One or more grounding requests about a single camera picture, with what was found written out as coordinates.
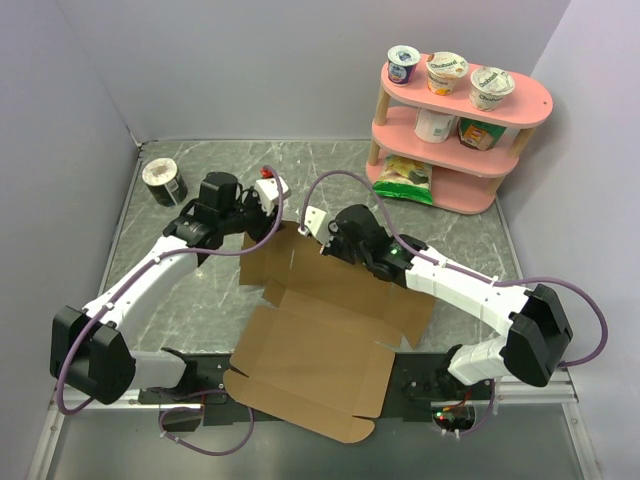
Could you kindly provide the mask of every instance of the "yogurt cup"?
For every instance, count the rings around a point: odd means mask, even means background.
[[[516,88],[516,81],[509,72],[495,67],[480,67],[471,74],[469,100],[478,110],[488,112]]]
[[[389,80],[396,85],[407,85],[420,61],[420,52],[407,45],[396,45],[389,49],[387,57]]]
[[[455,120],[455,115],[420,108],[416,116],[414,132],[425,142],[442,143],[449,138]]]
[[[469,71],[467,61],[451,52],[436,52],[427,58],[427,84],[436,95],[449,95]]]

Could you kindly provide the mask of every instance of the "cable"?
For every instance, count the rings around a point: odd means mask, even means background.
[[[315,188],[325,178],[331,175],[338,175],[338,174],[347,175],[348,177],[354,178],[355,180],[359,181],[362,185],[364,185],[367,188],[367,190],[369,190],[369,192],[371,192],[376,203],[378,204],[378,207],[380,208],[380,211],[382,212],[382,215],[384,216],[387,222],[387,225],[389,226],[389,230],[391,230],[391,234],[393,235],[393,238],[395,238],[395,240],[400,245],[402,245],[402,247],[404,247],[407,251],[409,251],[416,257],[426,260],[427,262],[430,262],[433,265],[438,265],[440,263],[435,258],[431,258],[428,255],[418,252],[400,237],[400,234],[398,233],[395,225],[393,224],[393,221],[391,220],[391,216],[389,215],[387,208],[384,206],[384,203],[382,203],[382,199],[376,194],[371,184],[361,176],[356,175],[353,172],[349,172],[348,170],[331,170],[329,172],[323,173],[322,175],[320,175],[318,178],[315,179],[315,181],[309,187],[309,190],[307,191],[307,194],[305,195],[304,201],[302,203],[302,209],[300,211],[300,222],[299,222],[301,226],[305,225],[304,218],[306,215],[307,207],[309,206],[309,201],[311,200],[311,194],[313,193]],[[445,268],[450,268],[451,270],[454,270],[456,272],[463,273],[465,275],[468,275],[469,277],[475,278],[476,280],[480,280],[483,283],[490,284],[492,282],[492,279],[487,278],[479,273],[468,270],[458,265],[447,263],[445,265]],[[602,310],[600,309],[598,304],[595,302],[595,300],[593,300],[593,298],[591,298],[589,294],[587,294],[584,290],[582,290],[577,285],[574,285],[573,283],[568,282],[566,280],[561,280],[559,278],[553,278],[553,277],[531,277],[531,278],[524,278],[521,280],[506,280],[506,281],[496,282],[494,285],[496,287],[513,287],[516,285],[527,285],[529,283],[553,283],[555,285],[560,285],[562,287],[568,288],[569,290],[573,291],[574,293],[577,293],[580,297],[582,297],[589,304],[591,309],[594,311],[594,313],[596,314],[596,317],[598,317],[598,322],[600,323],[600,329],[601,329],[601,337],[600,337],[600,342],[598,343],[596,348],[593,350],[593,352],[577,360],[561,362],[559,364],[560,367],[575,367],[577,365],[583,365],[587,362],[590,362],[591,360],[593,360],[594,358],[596,358],[598,355],[602,353],[602,351],[604,350],[604,347],[607,344],[607,341],[609,340],[609,326],[607,325],[607,320],[605,319],[604,313],[602,313]]]
[[[191,394],[186,395],[185,397],[182,397],[182,398],[193,398],[193,397],[199,397],[201,395],[206,396],[206,395],[210,395],[212,393],[225,393],[226,394],[227,392],[225,392],[224,390],[219,390],[219,389],[204,390],[202,392],[191,393]],[[158,427],[160,427],[160,432],[161,432],[160,436],[168,438],[169,440],[173,440],[178,445],[182,445],[183,447],[186,447],[189,450],[193,450],[194,452],[201,453],[203,455],[208,455],[210,457],[223,457],[225,455],[231,455],[232,453],[235,453],[238,450],[240,450],[242,447],[244,447],[245,444],[249,441],[249,438],[251,437],[251,434],[253,433],[253,427],[255,426],[255,418],[253,416],[253,410],[251,409],[251,407],[247,407],[247,410],[249,410],[249,430],[247,430],[246,435],[244,436],[244,438],[242,440],[240,440],[240,443],[238,443],[238,445],[236,445],[233,448],[230,448],[229,450],[224,450],[222,452],[214,452],[212,450],[205,450],[203,448],[196,447],[195,445],[193,445],[193,444],[191,444],[189,442],[185,442],[181,438],[178,438],[175,435],[173,435],[172,433],[169,433],[169,432],[167,432],[165,430],[165,428],[164,428],[164,418],[167,415],[169,415],[172,412],[193,412],[193,410],[194,409],[190,408],[190,407],[174,407],[174,408],[171,408],[171,409],[167,410],[166,412],[163,412],[158,417]]]
[[[280,222],[282,221],[282,214],[284,212],[284,192],[282,190],[282,182],[280,181],[280,176],[275,171],[275,169],[269,165],[265,165],[263,168],[268,169],[273,174],[273,177],[276,181],[276,187],[278,189],[278,212],[276,214],[276,219],[273,223],[273,226],[271,227],[271,230],[269,230],[269,233],[267,233],[267,235],[260,242],[258,242],[257,244],[255,244],[250,248],[247,248],[245,250],[240,250],[237,252],[224,252],[220,250],[209,250],[206,248],[180,248],[177,250],[171,250],[169,252],[165,252],[158,255],[159,260],[162,261],[167,257],[171,257],[173,255],[178,255],[181,253],[201,253],[205,255],[234,257],[238,255],[245,255],[248,253],[252,253],[264,247],[273,238],[275,233],[278,231],[278,227],[280,226]],[[87,400],[82,402],[80,405],[78,405],[76,408],[71,408],[71,409],[67,408],[66,405],[64,404],[64,385],[67,380],[67,375],[69,374],[69,369],[71,368],[71,362],[73,361],[73,358],[78,352],[80,345],[82,345],[82,342],[84,342],[84,339],[89,334],[93,326],[96,323],[98,323],[106,315],[106,313],[109,311],[110,306],[112,306],[115,302],[117,302],[122,297],[122,295],[124,295],[125,292],[129,290],[129,288],[131,288],[131,286],[134,283],[136,283],[140,278],[142,278],[142,276],[154,265],[157,265],[156,261],[149,260],[147,263],[142,265],[138,270],[136,270],[133,273],[133,275],[131,275],[131,277],[125,283],[123,283],[118,290],[116,290],[116,292],[111,296],[111,298],[109,298],[107,303],[102,306],[102,308],[98,311],[98,313],[96,313],[96,315],[87,322],[87,324],[78,334],[78,337],[76,338],[76,340],[71,345],[71,348],[69,349],[69,352],[67,353],[67,356],[65,357],[64,362],[62,363],[62,368],[60,369],[60,374],[58,375],[58,381],[56,382],[56,404],[58,405],[58,409],[60,410],[60,412],[62,412],[64,415],[74,415],[80,412],[81,410],[83,410],[87,405],[89,405],[93,401],[93,398],[88,398]]]
[[[489,380],[491,382],[491,396],[489,397],[489,404],[487,405],[487,409],[484,411],[482,418],[478,420],[473,427],[469,430],[465,430],[464,432],[460,432],[461,437],[466,437],[467,435],[471,435],[474,432],[480,430],[482,425],[487,421],[489,415],[493,412],[493,404],[496,401],[496,382],[494,380]]]
[[[467,393],[465,393],[464,398],[462,399],[462,401],[460,403],[456,403],[455,405],[449,405],[446,407],[442,408],[443,412],[450,412],[452,410],[455,410],[456,408],[460,408],[460,407],[464,407],[465,404],[469,401],[469,399],[471,398],[471,390],[467,390]]]

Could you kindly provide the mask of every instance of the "black can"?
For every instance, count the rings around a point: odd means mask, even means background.
[[[165,207],[178,205],[187,196],[187,184],[172,158],[156,158],[145,165],[142,181],[156,201]]]

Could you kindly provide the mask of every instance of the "yogurt lid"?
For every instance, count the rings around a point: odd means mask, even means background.
[[[420,61],[420,52],[407,45],[391,47],[387,53],[389,61],[403,67],[410,67]]]
[[[142,170],[142,181],[152,187],[164,185],[174,179],[178,166],[172,158],[156,158]]]
[[[509,72],[495,67],[480,67],[471,74],[471,83],[483,93],[508,95],[516,88]]]
[[[436,52],[427,58],[427,68],[439,77],[460,78],[469,71],[469,64],[457,53]]]

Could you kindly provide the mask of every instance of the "white wall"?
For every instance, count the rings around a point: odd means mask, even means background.
[[[51,320],[95,296],[135,145],[55,0],[0,15],[0,477],[24,478]]]
[[[139,141],[368,138],[389,47],[530,73],[569,0],[58,0]]]
[[[522,163],[501,190],[525,274],[591,292],[608,316],[604,353],[571,370],[608,479],[640,475],[640,4],[573,0],[533,76],[554,98]],[[568,357],[597,342],[597,321],[566,297]]]

